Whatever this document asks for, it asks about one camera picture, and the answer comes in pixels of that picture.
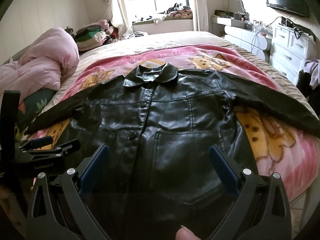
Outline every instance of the hand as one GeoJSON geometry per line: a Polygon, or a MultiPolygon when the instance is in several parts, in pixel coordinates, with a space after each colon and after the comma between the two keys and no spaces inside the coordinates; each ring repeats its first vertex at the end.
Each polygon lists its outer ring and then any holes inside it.
{"type": "Polygon", "coordinates": [[[181,229],[176,234],[176,240],[200,240],[188,228],[181,226],[181,229]]]}

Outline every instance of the pink comforter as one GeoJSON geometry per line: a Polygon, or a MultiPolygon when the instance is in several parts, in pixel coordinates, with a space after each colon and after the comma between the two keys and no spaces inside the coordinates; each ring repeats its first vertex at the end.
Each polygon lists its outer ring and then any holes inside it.
{"type": "Polygon", "coordinates": [[[52,28],[31,44],[19,61],[0,66],[0,105],[4,90],[20,90],[20,102],[41,88],[59,90],[75,71],[78,48],[62,28],[52,28]]]}
{"type": "MultiPolygon", "coordinates": [[[[280,90],[277,83],[236,51],[218,46],[197,45],[99,60],[82,72],[62,100],[99,82],[126,75],[138,64],[154,67],[164,62],[169,62],[179,69],[209,68],[232,73],[274,90],[280,90]]],[[[318,139],[254,109],[240,107],[234,110],[242,124],[246,121],[261,127],[260,131],[263,131],[259,134],[261,143],[258,147],[254,147],[250,142],[259,174],[269,176],[272,172],[280,173],[290,201],[303,193],[318,174],[320,163],[318,139]]],[[[69,121],[41,130],[31,138],[51,135],[55,144],[69,121]]],[[[252,137],[247,130],[246,133],[249,138],[252,137]]]]}

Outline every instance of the snap button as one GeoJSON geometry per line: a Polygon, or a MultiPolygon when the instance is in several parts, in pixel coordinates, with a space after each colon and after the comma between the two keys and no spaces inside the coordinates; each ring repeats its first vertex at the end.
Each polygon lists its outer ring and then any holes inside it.
{"type": "Polygon", "coordinates": [[[137,134],[135,132],[130,132],[129,133],[129,140],[133,140],[137,137],[137,134]]]}

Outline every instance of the fingernail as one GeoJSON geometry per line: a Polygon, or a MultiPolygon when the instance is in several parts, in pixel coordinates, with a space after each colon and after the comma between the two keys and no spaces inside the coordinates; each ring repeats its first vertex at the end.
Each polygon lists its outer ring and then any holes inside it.
{"type": "Polygon", "coordinates": [[[181,228],[182,228],[183,230],[185,230],[186,232],[192,234],[193,236],[195,235],[190,229],[186,228],[185,226],[181,225],[181,228]]]}

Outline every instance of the purple cloth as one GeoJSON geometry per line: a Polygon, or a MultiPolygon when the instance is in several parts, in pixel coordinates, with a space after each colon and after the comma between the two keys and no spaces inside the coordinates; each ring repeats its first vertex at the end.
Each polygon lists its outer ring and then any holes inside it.
{"type": "Polygon", "coordinates": [[[310,86],[314,90],[318,85],[320,85],[320,60],[316,61],[307,60],[303,67],[304,73],[309,73],[311,75],[310,86]]]}

